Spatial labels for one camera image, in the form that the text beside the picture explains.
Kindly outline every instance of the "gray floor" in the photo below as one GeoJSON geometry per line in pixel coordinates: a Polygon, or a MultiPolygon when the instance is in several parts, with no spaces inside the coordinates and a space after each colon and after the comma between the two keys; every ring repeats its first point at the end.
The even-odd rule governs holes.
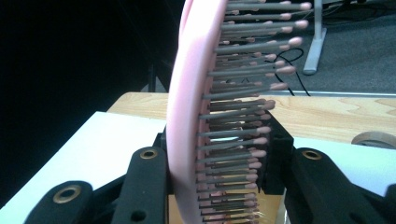
{"type": "MultiPolygon", "coordinates": [[[[395,3],[390,1],[386,5],[389,8],[396,8],[395,3]]],[[[324,27],[327,28],[327,35],[318,63],[318,71],[313,76],[303,74],[314,33],[313,22],[306,30],[295,33],[304,38],[304,43],[300,46],[304,55],[292,63],[297,67],[298,74],[308,91],[313,92],[314,95],[315,92],[325,91],[396,96],[396,11],[388,9],[378,10],[376,13],[383,12],[387,15],[368,21],[339,21],[326,17],[324,27]]],[[[332,15],[337,19],[345,15],[363,18],[371,13],[373,11],[366,8],[332,15]]],[[[292,60],[298,54],[300,52],[294,50],[284,53],[283,56],[292,60]]],[[[303,90],[296,74],[281,78],[293,91],[303,90]]],[[[165,92],[159,81],[156,91],[165,92]]]]}

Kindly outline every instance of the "hairbrush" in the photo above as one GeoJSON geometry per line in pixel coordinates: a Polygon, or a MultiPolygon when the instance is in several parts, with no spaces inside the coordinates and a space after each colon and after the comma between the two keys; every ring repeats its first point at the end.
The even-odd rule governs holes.
{"type": "Polygon", "coordinates": [[[186,1],[166,118],[169,170],[184,223],[258,223],[251,191],[271,132],[262,121],[275,102],[254,97],[288,87],[267,77],[294,73],[294,67],[274,62],[275,53],[302,39],[257,37],[305,28],[307,21],[287,20],[290,11],[310,8],[262,0],[186,1]],[[230,81],[246,77],[262,81],[230,81]]]}

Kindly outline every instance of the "wooden table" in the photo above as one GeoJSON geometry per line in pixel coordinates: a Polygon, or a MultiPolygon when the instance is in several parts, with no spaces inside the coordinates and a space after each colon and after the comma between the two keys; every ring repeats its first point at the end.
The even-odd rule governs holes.
{"type": "MultiPolygon", "coordinates": [[[[396,99],[263,96],[275,100],[274,117],[292,136],[350,143],[359,133],[396,135],[396,99]]],[[[167,93],[128,92],[107,112],[165,119],[167,93]]],[[[262,222],[274,223],[279,196],[259,195],[262,222]]],[[[170,223],[181,223],[170,197],[170,223]]]]}

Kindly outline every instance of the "dark background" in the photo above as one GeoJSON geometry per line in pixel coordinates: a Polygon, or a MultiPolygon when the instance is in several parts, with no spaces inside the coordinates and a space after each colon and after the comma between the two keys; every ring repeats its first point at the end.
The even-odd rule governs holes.
{"type": "Polygon", "coordinates": [[[0,207],[95,111],[140,91],[151,64],[173,62],[181,8],[157,0],[0,1],[0,207]]]}

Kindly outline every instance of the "hairbrush bristle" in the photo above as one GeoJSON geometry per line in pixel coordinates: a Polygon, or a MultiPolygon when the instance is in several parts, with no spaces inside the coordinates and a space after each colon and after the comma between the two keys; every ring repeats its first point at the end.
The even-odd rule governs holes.
{"type": "Polygon", "coordinates": [[[302,39],[263,42],[257,37],[307,26],[307,21],[284,21],[289,12],[265,14],[268,10],[309,8],[289,1],[186,1],[166,128],[169,169],[184,223],[259,223],[251,191],[257,188],[256,169],[271,131],[267,110],[275,102],[251,97],[287,88],[267,78],[295,72],[274,60],[278,51],[302,39]],[[247,77],[262,80],[233,81],[247,77]]]}

